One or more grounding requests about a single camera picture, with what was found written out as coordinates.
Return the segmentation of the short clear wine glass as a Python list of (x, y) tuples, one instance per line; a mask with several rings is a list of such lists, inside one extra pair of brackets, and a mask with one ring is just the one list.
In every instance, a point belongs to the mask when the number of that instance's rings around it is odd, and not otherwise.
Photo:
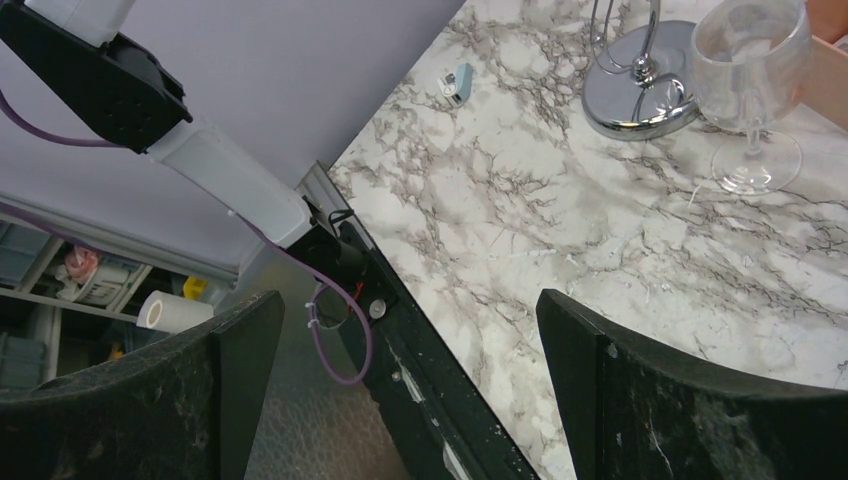
[(798, 175), (799, 143), (772, 126), (801, 102), (812, 49), (802, 1), (723, 1), (696, 25), (691, 76), (698, 107), (733, 135), (711, 161), (722, 189), (762, 195)]

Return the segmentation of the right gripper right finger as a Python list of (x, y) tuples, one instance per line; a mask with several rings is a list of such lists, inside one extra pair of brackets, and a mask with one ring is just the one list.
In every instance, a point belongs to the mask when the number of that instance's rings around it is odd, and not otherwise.
[(580, 479), (843, 479), (847, 394), (727, 368), (562, 292), (536, 304)]

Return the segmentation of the chrome wine glass rack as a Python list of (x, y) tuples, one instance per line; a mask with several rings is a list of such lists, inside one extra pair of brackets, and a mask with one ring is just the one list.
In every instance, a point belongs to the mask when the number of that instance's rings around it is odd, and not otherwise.
[(613, 3), (596, 27), (592, 5), (589, 52), (581, 102), (590, 126), (619, 141), (643, 141), (676, 132), (700, 114), (691, 77), (691, 40), (696, 24), (662, 20), (661, 3), (650, 3), (646, 25), (609, 42)]

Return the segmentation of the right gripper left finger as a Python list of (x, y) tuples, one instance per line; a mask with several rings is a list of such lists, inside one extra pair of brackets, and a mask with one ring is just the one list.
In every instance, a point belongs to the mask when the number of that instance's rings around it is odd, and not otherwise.
[(257, 294), (116, 360), (1, 396), (5, 479), (240, 479), (285, 305)]

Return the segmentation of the small blue white clip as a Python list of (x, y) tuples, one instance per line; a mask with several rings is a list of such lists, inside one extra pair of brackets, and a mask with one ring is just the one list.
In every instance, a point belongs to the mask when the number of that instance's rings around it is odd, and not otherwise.
[(437, 79), (442, 97), (454, 108), (464, 105), (470, 97), (474, 71), (470, 63), (459, 65), (452, 73)]

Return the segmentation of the white paper roll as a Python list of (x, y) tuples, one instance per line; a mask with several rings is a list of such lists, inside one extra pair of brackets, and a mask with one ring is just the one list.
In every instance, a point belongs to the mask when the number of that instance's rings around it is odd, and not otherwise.
[(214, 316), (212, 305), (161, 291), (152, 292), (143, 303), (136, 325), (141, 328), (177, 334)]

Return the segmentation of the peach desk organizer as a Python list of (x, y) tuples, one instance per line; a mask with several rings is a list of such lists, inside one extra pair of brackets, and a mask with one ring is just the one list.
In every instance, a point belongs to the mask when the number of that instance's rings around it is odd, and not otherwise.
[(847, 130), (847, 0), (804, 1), (813, 35), (813, 64), (803, 103)]

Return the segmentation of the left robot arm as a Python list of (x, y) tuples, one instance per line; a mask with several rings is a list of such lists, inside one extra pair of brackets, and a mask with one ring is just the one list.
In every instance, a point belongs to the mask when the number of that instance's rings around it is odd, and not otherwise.
[(93, 131), (92, 146), (169, 167), (325, 283), (362, 280), (366, 254), (336, 231), (333, 216), (192, 116), (181, 83), (122, 33), (131, 9), (129, 1), (5, 1), (1, 39)]

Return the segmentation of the background storage shelf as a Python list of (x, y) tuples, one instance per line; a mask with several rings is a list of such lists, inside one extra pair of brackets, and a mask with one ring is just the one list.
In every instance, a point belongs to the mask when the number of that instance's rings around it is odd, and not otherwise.
[(77, 246), (23, 221), (1, 219), (1, 386), (30, 389), (140, 346), (136, 325), (154, 291), (210, 304), (211, 286), (117, 255)]

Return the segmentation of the black base frame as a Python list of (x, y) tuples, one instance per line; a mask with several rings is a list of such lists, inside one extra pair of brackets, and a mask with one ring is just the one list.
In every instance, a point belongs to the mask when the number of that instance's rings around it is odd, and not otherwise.
[(537, 474), (352, 210), (329, 215), (312, 255), (342, 273), (319, 284), (319, 334), (337, 331), (413, 479), (534, 479)]

